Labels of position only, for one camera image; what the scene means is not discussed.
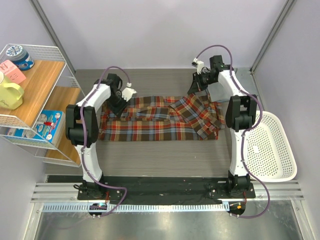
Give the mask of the red brown plaid shirt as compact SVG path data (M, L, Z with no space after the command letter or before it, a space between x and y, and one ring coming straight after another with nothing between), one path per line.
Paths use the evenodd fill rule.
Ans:
M104 103L98 138L111 142L217 140L224 128L222 105L201 91L134 97L120 116Z

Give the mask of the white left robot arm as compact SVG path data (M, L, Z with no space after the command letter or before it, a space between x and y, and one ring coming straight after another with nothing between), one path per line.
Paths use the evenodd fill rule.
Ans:
M106 79L97 80L81 101L69 104L65 111L65 135L80 157L82 187L97 200L107 192L96 149L99 136L97 110L107 103L111 112L120 117L129 101L121 91L122 85L123 81L117 74L109 73Z

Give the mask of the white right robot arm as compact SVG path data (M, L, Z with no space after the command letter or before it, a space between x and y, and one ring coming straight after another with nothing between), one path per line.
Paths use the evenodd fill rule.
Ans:
M238 81L233 67L224 64L221 55L209 59L210 68L203 61L194 58L191 65L196 68L192 74L192 83L188 94L204 91L213 83L220 83L230 96L225 114L226 126L231 133L231 165L228 171L226 193L233 198L243 193L250 185L250 175L244 167L246 134L256 122L257 102Z

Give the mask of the folded grey button shirt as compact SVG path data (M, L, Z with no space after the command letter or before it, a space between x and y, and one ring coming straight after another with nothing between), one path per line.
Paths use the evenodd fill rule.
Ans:
M251 95L259 95L249 68L237 68L232 72L232 76L241 90ZM228 102L232 93L231 89L238 91L230 78L229 70L222 71L219 74L218 82L209 84L207 87L212 102Z

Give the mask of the blue product box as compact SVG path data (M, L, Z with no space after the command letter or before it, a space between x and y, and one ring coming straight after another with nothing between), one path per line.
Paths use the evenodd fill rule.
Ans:
M44 109L39 115L35 126L29 129L9 128L4 136L18 145L57 146L65 129L65 113L59 110Z

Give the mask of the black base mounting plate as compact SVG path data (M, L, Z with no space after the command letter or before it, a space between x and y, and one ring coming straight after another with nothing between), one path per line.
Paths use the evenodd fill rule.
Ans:
M217 199L254 199L256 197L254 186L248 188L230 189L229 180L225 177L149 177L149 176L108 176L104 178L105 184L112 187L127 189L126 201L156 201L164 204L165 201L217 200ZM48 183L71 183L78 191L79 200L102 200L104 198L117 201L124 194L123 189L103 188L92 182L84 183L77 175L50 175Z

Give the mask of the white perforated plastic basket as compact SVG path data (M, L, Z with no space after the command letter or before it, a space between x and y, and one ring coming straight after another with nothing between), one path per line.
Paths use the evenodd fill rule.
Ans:
M297 164L280 119L271 112L256 112L257 127L250 131L246 165L258 179L268 183L293 180Z

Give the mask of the yellow plastic pitcher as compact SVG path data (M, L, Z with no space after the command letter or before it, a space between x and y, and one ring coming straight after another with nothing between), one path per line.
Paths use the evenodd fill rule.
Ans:
M0 107L15 110L23 103L24 89L0 73Z

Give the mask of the blue round tin can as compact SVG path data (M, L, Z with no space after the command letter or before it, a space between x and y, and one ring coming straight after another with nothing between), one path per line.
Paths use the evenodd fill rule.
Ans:
M5 54L21 71L27 71L35 64L35 61L32 59L30 54L21 45L10 46L5 51Z

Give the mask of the pink small box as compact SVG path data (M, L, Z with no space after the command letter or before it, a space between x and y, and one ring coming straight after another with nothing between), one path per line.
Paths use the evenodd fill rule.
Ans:
M0 64L0 71L4 73L13 83L20 84L26 80L26 76L22 71L10 60L5 60Z

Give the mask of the aluminium frame rail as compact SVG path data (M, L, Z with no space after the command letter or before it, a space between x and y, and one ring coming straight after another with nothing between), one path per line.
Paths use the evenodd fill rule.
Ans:
M272 201L304 200L304 195L297 180L287 182L268 182L265 184ZM53 203L76 201L78 190L74 183L37 183L31 196L32 203Z

